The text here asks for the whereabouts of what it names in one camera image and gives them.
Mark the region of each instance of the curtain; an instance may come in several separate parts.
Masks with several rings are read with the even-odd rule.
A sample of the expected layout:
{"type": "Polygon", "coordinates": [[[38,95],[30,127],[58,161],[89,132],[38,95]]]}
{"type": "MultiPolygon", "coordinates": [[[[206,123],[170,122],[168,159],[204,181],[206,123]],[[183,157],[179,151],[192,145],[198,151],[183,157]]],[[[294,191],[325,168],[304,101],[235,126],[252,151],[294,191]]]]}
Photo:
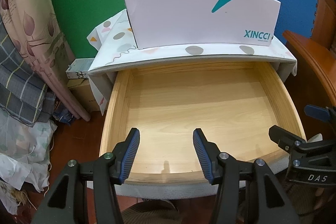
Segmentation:
{"type": "Polygon", "coordinates": [[[0,15],[16,49],[76,117],[88,112],[67,88],[66,69],[75,59],[61,32],[51,0],[0,0],[0,15]]]}

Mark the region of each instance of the patterned cloth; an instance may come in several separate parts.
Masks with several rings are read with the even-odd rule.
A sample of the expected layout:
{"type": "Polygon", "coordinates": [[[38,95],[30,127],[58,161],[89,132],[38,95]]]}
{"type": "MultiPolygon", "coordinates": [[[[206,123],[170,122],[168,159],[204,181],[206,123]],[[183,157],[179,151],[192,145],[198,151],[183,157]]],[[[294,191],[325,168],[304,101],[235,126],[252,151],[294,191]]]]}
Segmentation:
{"type": "Polygon", "coordinates": [[[0,18],[0,107],[20,122],[47,122],[55,94],[32,71],[9,38],[0,18]]]}
{"type": "Polygon", "coordinates": [[[0,15],[24,61],[77,119],[88,122],[90,114],[67,87],[66,70],[75,56],[59,28],[51,0],[0,0],[0,15]]]}

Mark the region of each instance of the white cardboard box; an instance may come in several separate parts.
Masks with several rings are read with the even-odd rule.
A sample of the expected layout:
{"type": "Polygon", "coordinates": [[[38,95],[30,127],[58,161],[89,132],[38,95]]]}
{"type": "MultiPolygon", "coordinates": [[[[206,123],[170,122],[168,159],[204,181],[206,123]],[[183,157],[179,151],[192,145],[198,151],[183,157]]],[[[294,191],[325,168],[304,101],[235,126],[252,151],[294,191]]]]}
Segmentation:
{"type": "Polygon", "coordinates": [[[278,0],[125,0],[139,49],[194,43],[269,46],[278,0]]]}
{"type": "Polygon", "coordinates": [[[78,58],[75,59],[66,70],[68,79],[89,78],[87,71],[89,70],[94,58],[78,58]]]}

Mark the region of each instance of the floor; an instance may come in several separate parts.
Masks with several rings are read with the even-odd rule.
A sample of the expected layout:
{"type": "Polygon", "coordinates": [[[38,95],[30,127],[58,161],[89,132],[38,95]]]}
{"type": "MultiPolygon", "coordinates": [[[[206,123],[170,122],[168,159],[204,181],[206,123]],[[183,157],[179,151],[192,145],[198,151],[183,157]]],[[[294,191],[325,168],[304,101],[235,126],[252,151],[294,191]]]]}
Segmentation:
{"type": "MultiPolygon", "coordinates": [[[[53,184],[58,174],[66,163],[71,159],[78,160],[79,163],[95,160],[99,156],[101,134],[104,126],[105,116],[100,112],[92,112],[90,122],[83,119],[76,120],[71,126],[59,124],[54,134],[54,147],[50,152],[49,182],[53,184]]],[[[31,202],[38,207],[43,200],[43,193],[29,193],[31,202]]],[[[183,215],[183,224],[206,224],[209,223],[215,196],[204,198],[193,198],[177,200],[175,202],[180,213],[183,215]]],[[[140,198],[118,196],[120,210],[142,202],[140,198]]],[[[87,191],[88,218],[89,224],[96,222],[95,205],[93,201],[93,190],[87,191]]]]}

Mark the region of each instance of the open wooden drawer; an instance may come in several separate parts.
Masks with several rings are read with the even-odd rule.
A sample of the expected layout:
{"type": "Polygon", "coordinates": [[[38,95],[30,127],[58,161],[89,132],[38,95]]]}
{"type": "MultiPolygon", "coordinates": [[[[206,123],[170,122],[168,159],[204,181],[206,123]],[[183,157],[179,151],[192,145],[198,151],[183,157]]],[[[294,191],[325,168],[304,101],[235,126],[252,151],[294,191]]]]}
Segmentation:
{"type": "Polygon", "coordinates": [[[126,182],[204,182],[193,146],[201,128],[209,141],[238,160],[285,154],[268,137],[274,124],[305,139],[300,118],[268,62],[206,62],[118,72],[100,155],[132,127],[140,146],[126,182]]]}

